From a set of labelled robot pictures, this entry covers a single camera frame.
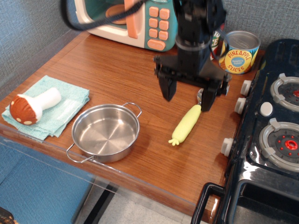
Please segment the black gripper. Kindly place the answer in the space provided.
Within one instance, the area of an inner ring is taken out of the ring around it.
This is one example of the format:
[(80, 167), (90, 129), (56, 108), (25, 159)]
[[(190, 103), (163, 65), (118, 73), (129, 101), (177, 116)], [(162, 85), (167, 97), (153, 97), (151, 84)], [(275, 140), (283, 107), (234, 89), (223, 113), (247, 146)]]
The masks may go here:
[(210, 60), (211, 42), (176, 42), (178, 54), (155, 56), (155, 74), (163, 98), (171, 101), (176, 93), (177, 81), (203, 87), (202, 112), (211, 109), (216, 96), (226, 95), (231, 75), (215, 66)]

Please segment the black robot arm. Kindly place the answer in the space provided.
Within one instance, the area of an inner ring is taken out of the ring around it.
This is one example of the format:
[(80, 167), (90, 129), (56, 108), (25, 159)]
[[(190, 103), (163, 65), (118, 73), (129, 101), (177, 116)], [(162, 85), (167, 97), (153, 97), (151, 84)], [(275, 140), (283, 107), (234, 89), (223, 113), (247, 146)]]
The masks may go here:
[(220, 32), (226, 11), (220, 0), (175, 0), (173, 4), (178, 21), (177, 55), (154, 57), (155, 74), (167, 101), (176, 93), (177, 82), (203, 88), (201, 110), (207, 112), (216, 96), (227, 92), (231, 79), (210, 59), (213, 34)]

